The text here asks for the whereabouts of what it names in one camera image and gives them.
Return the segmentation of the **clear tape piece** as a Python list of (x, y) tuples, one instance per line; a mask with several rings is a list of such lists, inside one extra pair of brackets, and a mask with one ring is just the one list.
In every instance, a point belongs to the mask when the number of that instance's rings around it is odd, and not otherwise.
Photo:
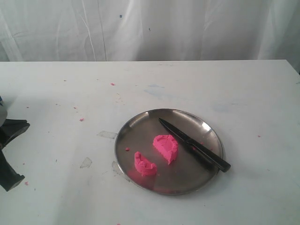
[(115, 137), (117, 136), (117, 134), (114, 133), (114, 132), (101, 131), (101, 132), (99, 132), (97, 134), (97, 136), (103, 137), (103, 138), (115, 139)]
[(89, 157), (86, 157), (83, 160), (82, 164), (80, 165), (80, 169), (90, 168), (91, 165), (92, 165), (92, 160)]

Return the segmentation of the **round steel plate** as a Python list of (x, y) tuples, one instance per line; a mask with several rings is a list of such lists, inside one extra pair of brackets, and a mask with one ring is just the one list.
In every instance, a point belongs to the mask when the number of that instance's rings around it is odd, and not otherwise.
[[(221, 140), (201, 118), (176, 109), (153, 109), (136, 115), (120, 129), (115, 141), (115, 156), (120, 170), (139, 187), (162, 195), (182, 195), (205, 186), (219, 169), (190, 146), (177, 139), (178, 156), (171, 163), (153, 146), (155, 136), (169, 134), (159, 122), (160, 118), (223, 158)], [(136, 170), (134, 154), (137, 151), (156, 164), (155, 175), (142, 176)]]

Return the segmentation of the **small pink dough piece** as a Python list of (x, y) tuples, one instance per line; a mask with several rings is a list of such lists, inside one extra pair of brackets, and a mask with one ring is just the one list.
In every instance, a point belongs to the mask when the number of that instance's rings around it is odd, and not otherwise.
[(134, 164), (136, 170), (142, 176), (152, 176), (157, 174), (157, 166), (155, 163), (150, 162), (140, 152), (134, 154)]

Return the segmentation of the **clear tape piece lower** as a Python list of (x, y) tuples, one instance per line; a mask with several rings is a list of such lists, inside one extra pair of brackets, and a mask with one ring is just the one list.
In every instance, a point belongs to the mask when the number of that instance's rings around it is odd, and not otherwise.
[(90, 168), (91, 165), (92, 165), (92, 160), (89, 157), (86, 157), (83, 160), (82, 164), (80, 165), (80, 169)]

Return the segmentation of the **black knife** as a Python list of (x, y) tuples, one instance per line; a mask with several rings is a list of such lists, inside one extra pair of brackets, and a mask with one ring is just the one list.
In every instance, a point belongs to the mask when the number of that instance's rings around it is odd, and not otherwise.
[(211, 150), (206, 148), (204, 145), (200, 144), (193, 138), (189, 137), (187, 134), (179, 130), (177, 127), (169, 123), (168, 121), (158, 118), (159, 122), (162, 124), (162, 126), (165, 127), (169, 132), (177, 136), (181, 141), (183, 141), (185, 144), (191, 146), (192, 150), (194, 152), (197, 152), (198, 154), (201, 154), (206, 160), (214, 164), (219, 170), (222, 172), (227, 172), (231, 165), (223, 160), (221, 157), (213, 153)]

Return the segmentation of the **clear tape piece upper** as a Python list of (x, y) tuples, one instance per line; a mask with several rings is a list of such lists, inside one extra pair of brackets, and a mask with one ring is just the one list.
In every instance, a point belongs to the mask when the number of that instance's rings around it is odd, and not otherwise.
[(97, 136), (103, 137), (103, 138), (115, 139), (115, 137), (117, 136), (117, 134), (114, 133), (114, 132), (101, 131), (101, 132), (99, 132), (97, 134)]

